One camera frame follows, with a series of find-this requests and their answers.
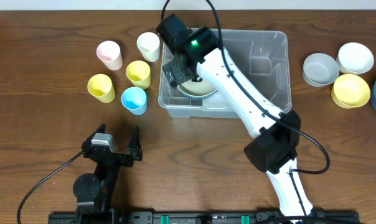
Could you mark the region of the yellow small bowl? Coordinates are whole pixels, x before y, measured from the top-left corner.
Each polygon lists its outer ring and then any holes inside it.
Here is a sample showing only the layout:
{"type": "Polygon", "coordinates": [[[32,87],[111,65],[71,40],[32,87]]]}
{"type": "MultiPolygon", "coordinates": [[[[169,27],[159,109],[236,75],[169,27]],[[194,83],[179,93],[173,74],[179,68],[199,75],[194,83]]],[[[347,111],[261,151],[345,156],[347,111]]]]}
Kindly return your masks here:
{"type": "Polygon", "coordinates": [[[358,75],[343,74],[333,84],[333,102],[345,109],[358,108],[368,103],[371,91],[368,83],[358,75]]]}

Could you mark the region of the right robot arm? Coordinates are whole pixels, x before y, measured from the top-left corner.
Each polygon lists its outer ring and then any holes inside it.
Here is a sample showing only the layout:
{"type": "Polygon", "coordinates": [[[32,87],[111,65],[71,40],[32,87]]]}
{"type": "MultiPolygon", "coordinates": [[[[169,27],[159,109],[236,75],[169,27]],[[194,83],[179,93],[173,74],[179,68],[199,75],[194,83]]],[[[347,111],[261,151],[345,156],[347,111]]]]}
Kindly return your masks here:
{"type": "Polygon", "coordinates": [[[253,141],[244,148],[250,162],[268,175],[286,217],[310,215],[313,210],[297,169],[296,146],[301,120],[295,112],[267,100],[248,80],[209,28],[187,28],[175,15],[156,28],[174,58],[162,70],[172,88],[201,78],[208,81],[243,121],[253,141]]]}

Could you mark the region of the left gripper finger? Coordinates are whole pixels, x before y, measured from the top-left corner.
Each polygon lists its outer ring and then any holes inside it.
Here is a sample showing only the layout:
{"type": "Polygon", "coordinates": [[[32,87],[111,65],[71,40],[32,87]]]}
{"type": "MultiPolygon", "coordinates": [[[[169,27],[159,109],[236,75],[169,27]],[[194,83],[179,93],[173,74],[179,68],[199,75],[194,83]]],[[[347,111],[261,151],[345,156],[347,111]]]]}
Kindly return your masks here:
{"type": "Polygon", "coordinates": [[[142,161],[143,152],[141,148],[141,142],[139,137],[139,128],[136,127],[134,133],[128,144],[129,156],[134,161],[142,161]]]}
{"type": "Polygon", "coordinates": [[[97,133],[104,134],[105,129],[106,129],[106,125],[105,123],[102,123],[91,135],[89,135],[89,137],[86,138],[86,140],[83,141],[82,146],[86,146],[87,144],[90,144],[95,134],[97,133]]]}

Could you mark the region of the white small bowl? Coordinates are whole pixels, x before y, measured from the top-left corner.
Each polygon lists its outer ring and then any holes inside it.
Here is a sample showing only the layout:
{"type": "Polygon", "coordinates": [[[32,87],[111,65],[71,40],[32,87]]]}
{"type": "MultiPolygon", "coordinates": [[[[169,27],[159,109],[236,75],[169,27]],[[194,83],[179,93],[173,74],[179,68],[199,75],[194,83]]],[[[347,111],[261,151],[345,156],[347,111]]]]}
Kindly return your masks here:
{"type": "Polygon", "coordinates": [[[371,70],[374,56],[365,45],[349,42],[339,49],[336,62],[342,73],[360,75],[371,70]]]}

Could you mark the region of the grey small bowl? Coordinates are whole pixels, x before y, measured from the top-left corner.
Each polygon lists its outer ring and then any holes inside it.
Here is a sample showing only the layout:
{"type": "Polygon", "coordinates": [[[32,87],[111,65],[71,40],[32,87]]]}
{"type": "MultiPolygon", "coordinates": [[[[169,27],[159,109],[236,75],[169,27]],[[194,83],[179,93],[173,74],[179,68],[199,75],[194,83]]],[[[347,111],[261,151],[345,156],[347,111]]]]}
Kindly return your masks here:
{"type": "Polygon", "coordinates": [[[303,63],[303,79],[313,87],[323,87],[334,83],[340,74],[337,62],[329,55],[315,53],[303,63]]]}

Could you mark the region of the large dark blue bowl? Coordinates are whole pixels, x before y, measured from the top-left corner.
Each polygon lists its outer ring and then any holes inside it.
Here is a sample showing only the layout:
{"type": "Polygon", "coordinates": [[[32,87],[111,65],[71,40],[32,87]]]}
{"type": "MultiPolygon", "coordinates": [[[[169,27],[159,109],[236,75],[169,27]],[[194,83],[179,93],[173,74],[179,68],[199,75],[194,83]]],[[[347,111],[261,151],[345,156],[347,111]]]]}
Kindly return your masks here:
{"type": "Polygon", "coordinates": [[[180,88],[178,88],[178,90],[183,96],[185,96],[189,99],[192,99],[192,100],[205,100],[205,99],[210,98],[212,95],[217,93],[217,90],[214,90],[213,92],[206,94],[206,95],[192,95],[192,94],[188,94],[188,92],[185,92],[180,88]]]}

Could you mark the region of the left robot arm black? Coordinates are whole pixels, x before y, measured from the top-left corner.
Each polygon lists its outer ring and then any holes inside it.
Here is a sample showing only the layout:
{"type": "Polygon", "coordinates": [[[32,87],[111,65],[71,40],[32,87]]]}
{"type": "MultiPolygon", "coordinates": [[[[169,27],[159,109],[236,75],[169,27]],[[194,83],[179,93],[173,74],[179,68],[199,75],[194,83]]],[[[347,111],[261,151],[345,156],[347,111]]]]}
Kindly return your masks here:
{"type": "Polygon", "coordinates": [[[82,144],[82,155],[96,163],[93,173],[83,174],[73,184],[79,212],[99,212],[109,209],[110,200],[121,167],[132,167],[141,161],[143,152],[136,128],[128,144],[128,154],[115,152],[111,134],[101,124],[82,144]]]}

